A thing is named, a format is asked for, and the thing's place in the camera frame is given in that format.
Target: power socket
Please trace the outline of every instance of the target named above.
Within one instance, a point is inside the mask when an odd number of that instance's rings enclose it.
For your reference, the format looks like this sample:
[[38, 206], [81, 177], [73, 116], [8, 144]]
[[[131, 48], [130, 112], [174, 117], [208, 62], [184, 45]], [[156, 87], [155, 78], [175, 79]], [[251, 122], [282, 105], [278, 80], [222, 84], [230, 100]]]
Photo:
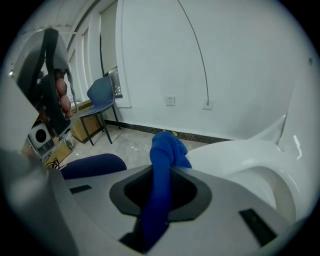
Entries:
[[209, 100], [209, 104], [208, 104], [208, 99], [203, 100], [203, 105], [202, 105], [203, 110], [212, 110], [213, 108], [214, 108], [213, 100]]
[[175, 96], [165, 96], [165, 104], [167, 106], [174, 106], [176, 103], [176, 97]]

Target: chair leg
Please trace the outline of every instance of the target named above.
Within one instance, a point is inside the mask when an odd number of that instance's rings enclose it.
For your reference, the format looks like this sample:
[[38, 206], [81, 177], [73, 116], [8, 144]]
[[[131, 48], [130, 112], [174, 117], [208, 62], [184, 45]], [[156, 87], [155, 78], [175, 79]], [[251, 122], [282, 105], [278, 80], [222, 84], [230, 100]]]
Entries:
[[98, 118], [98, 116], [95, 114], [94, 115], [95, 116], [95, 118], [96, 118], [96, 120], [97, 120], [97, 122], [98, 122], [98, 124], [99, 124], [99, 127], [101, 128], [101, 125], [100, 125], [100, 121], [99, 121], [99, 118]]
[[116, 123], [117, 123], [117, 125], [118, 125], [118, 127], [119, 127], [119, 130], [121, 130], [114, 105], [112, 105], [112, 110], [113, 110], [113, 113], [114, 113], [114, 117], [115, 117]]
[[91, 140], [91, 138], [90, 138], [90, 136], [89, 136], [89, 133], [88, 133], [88, 131], [87, 131], [87, 127], [85, 126], [84, 120], [83, 120], [81, 117], [80, 117], [80, 120], [81, 120], [83, 129], [84, 129], [84, 131], [85, 131], [85, 134], [86, 134], [86, 136], [89, 138], [89, 141], [91, 142], [91, 145], [93, 146], [94, 143], [92, 142], [92, 140]]
[[112, 141], [111, 141], [110, 135], [109, 135], [109, 133], [108, 133], [108, 130], [107, 130], [107, 127], [106, 127], [106, 124], [105, 124], [104, 117], [103, 117], [103, 115], [102, 115], [102, 113], [101, 113], [101, 112], [100, 112], [99, 114], [100, 114], [101, 122], [102, 122], [103, 127], [104, 127], [104, 130], [105, 130], [105, 134], [106, 134], [106, 136], [108, 137], [108, 139], [109, 139], [109, 141], [110, 141], [110, 144], [112, 144]]

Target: cardboard box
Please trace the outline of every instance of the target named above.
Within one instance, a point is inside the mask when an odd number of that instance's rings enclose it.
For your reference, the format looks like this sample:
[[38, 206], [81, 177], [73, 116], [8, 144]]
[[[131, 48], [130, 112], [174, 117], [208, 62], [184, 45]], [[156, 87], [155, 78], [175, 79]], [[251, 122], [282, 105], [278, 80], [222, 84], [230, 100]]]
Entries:
[[[80, 114], [94, 107], [91, 100], [86, 100], [84, 102], [78, 103], [77, 106]], [[76, 113], [76, 106], [73, 106], [71, 108], [71, 111], [73, 113]], [[96, 118], [96, 115], [91, 115], [83, 119], [84, 125], [89, 135], [92, 135], [93, 133], [97, 133], [98, 131], [101, 130], [100, 125], [102, 126], [103, 124], [100, 121], [100, 116], [98, 118], [99, 118], [99, 122]], [[81, 123], [80, 118], [73, 125], [71, 129], [71, 134], [73, 137], [75, 137], [77, 140], [79, 140], [82, 143], [85, 143], [88, 140], [85, 129]]]
[[[53, 139], [54, 143], [58, 142], [58, 138]], [[50, 157], [44, 162], [44, 165], [53, 162], [55, 158], [58, 159], [59, 164], [70, 155], [72, 150], [67, 146], [66, 141], [62, 141], [58, 148], [50, 155]]]

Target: tiled floor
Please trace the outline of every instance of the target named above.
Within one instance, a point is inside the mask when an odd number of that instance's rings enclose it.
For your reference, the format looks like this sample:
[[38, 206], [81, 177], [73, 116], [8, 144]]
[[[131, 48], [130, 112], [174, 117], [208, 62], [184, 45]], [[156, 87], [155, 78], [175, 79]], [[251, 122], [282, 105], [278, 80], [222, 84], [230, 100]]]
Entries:
[[[119, 130], [118, 127], [113, 125], [108, 125], [107, 129], [112, 144], [110, 144], [105, 132], [100, 132], [92, 138], [94, 146], [90, 144], [90, 141], [82, 144], [71, 137], [70, 141], [74, 144], [73, 152], [60, 165], [104, 153], [119, 156], [125, 162], [128, 169], [151, 164], [149, 152], [154, 134], [127, 128]], [[188, 151], [206, 145], [206, 143], [184, 139], [181, 139], [181, 141]]]

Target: blue chair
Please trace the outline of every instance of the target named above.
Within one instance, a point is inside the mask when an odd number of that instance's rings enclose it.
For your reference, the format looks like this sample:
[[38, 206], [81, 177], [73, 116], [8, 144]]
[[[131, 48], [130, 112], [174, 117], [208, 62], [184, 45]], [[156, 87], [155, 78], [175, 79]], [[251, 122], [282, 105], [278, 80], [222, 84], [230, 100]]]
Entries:
[[101, 122], [103, 124], [102, 131], [105, 130], [105, 134], [107, 135], [107, 137], [110, 141], [110, 144], [112, 144], [112, 141], [111, 141], [110, 135], [108, 133], [108, 130], [107, 130], [102, 113], [112, 107], [116, 123], [117, 123], [120, 130], [121, 130], [121, 128], [120, 128], [118, 117], [117, 117], [117, 114], [115, 111], [114, 89], [113, 89], [112, 82], [111, 82], [110, 78], [108, 76], [105, 76], [103, 78], [100, 78], [100, 79], [97, 79], [96, 81], [94, 81], [92, 86], [87, 91], [86, 95], [89, 97], [89, 99], [93, 103], [93, 108], [90, 108], [88, 111], [80, 114], [80, 116], [79, 116], [86, 136], [89, 138], [91, 145], [93, 146], [94, 144], [91, 140], [91, 137], [88, 134], [87, 128], [84, 123], [84, 118], [87, 118], [89, 116], [94, 115], [96, 120], [98, 121], [99, 126], [100, 126], [100, 122], [99, 122], [99, 119], [97, 116], [97, 114], [99, 114], [100, 118], [101, 118]]

